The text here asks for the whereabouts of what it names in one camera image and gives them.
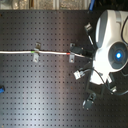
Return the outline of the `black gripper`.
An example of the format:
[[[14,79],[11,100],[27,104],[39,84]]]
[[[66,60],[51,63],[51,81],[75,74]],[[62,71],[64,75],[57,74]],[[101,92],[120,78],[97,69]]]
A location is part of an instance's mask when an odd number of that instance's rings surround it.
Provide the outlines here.
[[[87,57],[91,59],[93,57],[93,52],[86,50],[83,47],[78,47],[74,43],[70,44],[70,53],[78,57]]]

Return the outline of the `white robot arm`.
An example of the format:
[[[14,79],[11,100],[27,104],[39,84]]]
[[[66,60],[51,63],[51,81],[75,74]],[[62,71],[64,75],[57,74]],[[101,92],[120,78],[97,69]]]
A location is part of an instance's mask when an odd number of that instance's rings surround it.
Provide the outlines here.
[[[76,79],[90,73],[89,81],[96,85],[111,83],[110,73],[122,70],[128,63],[128,12],[105,10],[98,18],[94,36],[90,23],[84,26],[93,50],[70,45],[70,55],[91,60],[89,67],[74,73]]]

